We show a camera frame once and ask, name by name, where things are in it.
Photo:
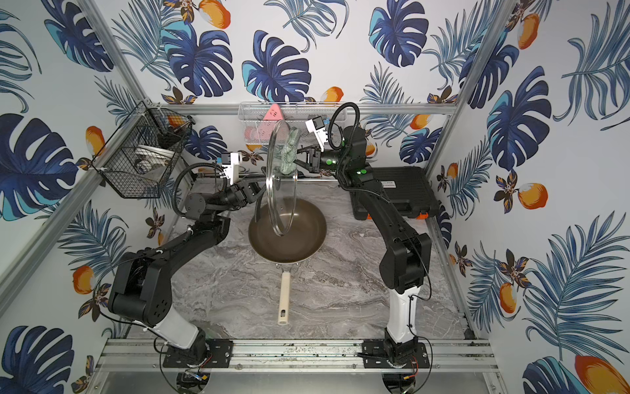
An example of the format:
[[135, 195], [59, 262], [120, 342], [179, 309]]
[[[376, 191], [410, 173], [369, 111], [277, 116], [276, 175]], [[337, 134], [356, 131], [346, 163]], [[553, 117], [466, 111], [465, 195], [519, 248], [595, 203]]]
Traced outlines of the green checkered cloth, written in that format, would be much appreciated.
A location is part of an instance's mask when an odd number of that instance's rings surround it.
[[284, 128], [277, 133], [273, 155], [273, 170], [282, 176], [291, 176], [294, 173], [297, 168], [295, 159], [299, 141], [300, 130], [295, 127]]

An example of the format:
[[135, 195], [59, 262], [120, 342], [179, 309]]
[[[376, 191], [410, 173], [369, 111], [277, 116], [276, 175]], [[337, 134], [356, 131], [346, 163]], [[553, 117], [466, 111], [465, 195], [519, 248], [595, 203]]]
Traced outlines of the glass pot lid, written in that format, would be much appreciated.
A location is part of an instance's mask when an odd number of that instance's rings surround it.
[[277, 133], [284, 128], [290, 128], [285, 121], [276, 126], [269, 140], [267, 150], [267, 206], [272, 227], [277, 236], [285, 236], [292, 226], [295, 215], [298, 180], [297, 168], [291, 176], [282, 176], [272, 169]]

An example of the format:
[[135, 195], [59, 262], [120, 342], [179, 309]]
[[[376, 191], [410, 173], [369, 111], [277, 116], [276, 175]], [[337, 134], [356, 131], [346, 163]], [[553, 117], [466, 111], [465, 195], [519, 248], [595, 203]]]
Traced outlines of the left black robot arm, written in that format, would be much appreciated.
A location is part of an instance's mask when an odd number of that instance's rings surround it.
[[257, 203], [265, 192], [261, 178], [229, 182], [212, 164], [219, 189], [192, 192], [177, 215], [193, 220], [180, 236], [155, 249], [123, 255], [117, 267], [108, 310], [147, 328], [167, 343], [167, 354], [178, 366], [202, 365], [208, 358], [206, 334], [183, 318], [172, 305], [172, 277], [194, 257], [223, 242], [230, 229], [228, 213]]

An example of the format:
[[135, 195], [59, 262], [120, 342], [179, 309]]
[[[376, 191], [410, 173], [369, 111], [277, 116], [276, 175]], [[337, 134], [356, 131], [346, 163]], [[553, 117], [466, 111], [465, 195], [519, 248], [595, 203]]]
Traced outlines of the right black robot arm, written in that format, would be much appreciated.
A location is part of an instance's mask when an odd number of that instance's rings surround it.
[[419, 292], [429, 274], [431, 239], [412, 228], [386, 196], [367, 163], [366, 131], [359, 121], [356, 103], [341, 104], [326, 128], [329, 148], [301, 148], [297, 154], [305, 154], [306, 159], [295, 159], [294, 163], [310, 173], [330, 172], [341, 189], [367, 210], [380, 231], [386, 252], [379, 273], [390, 290], [390, 318], [382, 354], [389, 364], [399, 367], [418, 360], [418, 334], [413, 325]]

